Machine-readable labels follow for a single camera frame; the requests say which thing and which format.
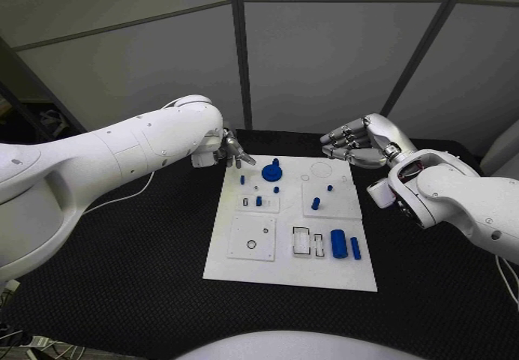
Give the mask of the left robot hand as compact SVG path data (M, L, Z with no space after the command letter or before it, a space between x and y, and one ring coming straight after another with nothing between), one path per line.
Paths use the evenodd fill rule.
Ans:
M216 160L225 160L226 167L235 167L236 169L241 168L242 163L246 163L251 166L256 165L255 159L251 155L245 152L236 136L230 129L222 129L222 142L215 152Z

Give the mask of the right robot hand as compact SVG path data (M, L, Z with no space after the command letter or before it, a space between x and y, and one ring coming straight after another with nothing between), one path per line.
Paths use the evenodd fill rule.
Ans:
M393 167L416 146L402 130L378 113L362 116L320 137L321 152L365 169Z

